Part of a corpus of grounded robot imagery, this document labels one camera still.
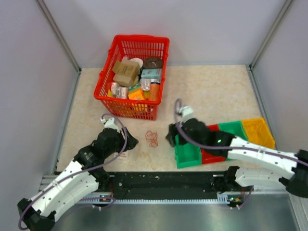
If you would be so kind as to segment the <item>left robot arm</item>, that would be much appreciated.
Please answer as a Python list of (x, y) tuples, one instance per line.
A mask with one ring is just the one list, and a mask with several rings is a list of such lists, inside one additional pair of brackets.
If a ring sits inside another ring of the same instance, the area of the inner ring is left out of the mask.
[(103, 168), (108, 164), (106, 158), (132, 150), (138, 143), (126, 128), (105, 128), (91, 144), (78, 151), (45, 189), (18, 202), (18, 228), (50, 231), (62, 215), (85, 196), (108, 188), (109, 175)]

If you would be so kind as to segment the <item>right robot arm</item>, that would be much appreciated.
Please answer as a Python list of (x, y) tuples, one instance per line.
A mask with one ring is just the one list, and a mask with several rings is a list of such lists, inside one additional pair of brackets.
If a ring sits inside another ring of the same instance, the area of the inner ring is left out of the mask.
[(308, 196), (308, 153), (300, 149), (297, 153), (281, 152), (259, 146), (225, 131), (211, 131), (205, 123), (191, 118), (184, 123), (170, 124), (166, 140), (176, 144), (191, 143), (214, 156), (246, 161), (264, 169), (268, 174), (250, 177), (246, 171), (226, 176), (225, 186), (237, 190), (240, 186), (256, 186), (269, 182), (271, 186), (284, 186), (292, 195)]

